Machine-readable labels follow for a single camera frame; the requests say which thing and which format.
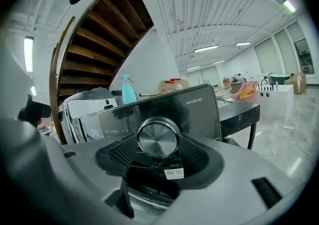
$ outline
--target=white wall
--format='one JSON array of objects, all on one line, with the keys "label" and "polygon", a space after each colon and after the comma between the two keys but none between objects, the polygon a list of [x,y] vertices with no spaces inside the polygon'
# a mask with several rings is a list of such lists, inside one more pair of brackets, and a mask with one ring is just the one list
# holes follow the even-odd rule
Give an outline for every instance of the white wall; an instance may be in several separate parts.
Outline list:
[{"label": "white wall", "polygon": [[122,90],[120,77],[129,73],[136,95],[157,93],[162,80],[180,78],[175,58],[166,43],[153,27],[133,49],[114,78],[110,90]]},{"label": "white wall", "polygon": [[[220,74],[222,74],[224,75],[224,77],[230,78],[236,73],[241,73],[243,77],[249,80],[250,77],[254,77],[258,74],[261,74],[261,66],[254,47],[270,37],[274,40],[275,34],[285,29],[289,25],[295,23],[296,21],[299,23],[300,27],[304,32],[314,63],[315,74],[306,75],[307,84],[319,84],[319,35],[316,26],[314,25],[311,17],[308,15],[307,12],[300,13],[294,19],[279,27],[270,35],[264,37],[259,42],[254,44],[252,47],[244,50],[237,56],[223,63],[223,67],[220,70],[218,70],[217,68],[219,77],[221,77]],[[279,48],[277,48],[277,53],[283,64],[283,57]],[[283,65],[282,67],[283,74],[286,74],[285,66]]]}]

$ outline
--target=spray bottle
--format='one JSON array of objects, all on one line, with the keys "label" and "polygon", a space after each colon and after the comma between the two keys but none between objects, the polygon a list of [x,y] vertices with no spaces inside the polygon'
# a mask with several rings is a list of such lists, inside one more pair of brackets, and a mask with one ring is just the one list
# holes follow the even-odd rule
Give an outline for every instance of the spray bottle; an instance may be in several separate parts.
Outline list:
[{"label": "spray bottle", "polygon": [[133,81],[130,79],[130,75],[125,74],[123,75],[123,77],[121,77],[121,79],[123,79],[123,88],[122,88],[123,103],[127,104],[127,103],[136,102],[137,99],[136,99],[135,92],[128,81],[130,80],[133,83]]}]

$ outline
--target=tiled floor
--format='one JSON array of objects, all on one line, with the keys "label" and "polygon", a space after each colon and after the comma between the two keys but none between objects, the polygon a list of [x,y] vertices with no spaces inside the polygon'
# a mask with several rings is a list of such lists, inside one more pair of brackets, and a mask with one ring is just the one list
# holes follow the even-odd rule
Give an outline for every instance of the tiled floor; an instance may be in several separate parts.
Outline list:
[{"label": "tiled floor", "polygon": [[[246,148],[250,128],[232,137]],[[319,155],[319,87],[294,95],[294,108],[286,118],[263,116],[257,123],[253,151],[289,177],[306,183]]]}]

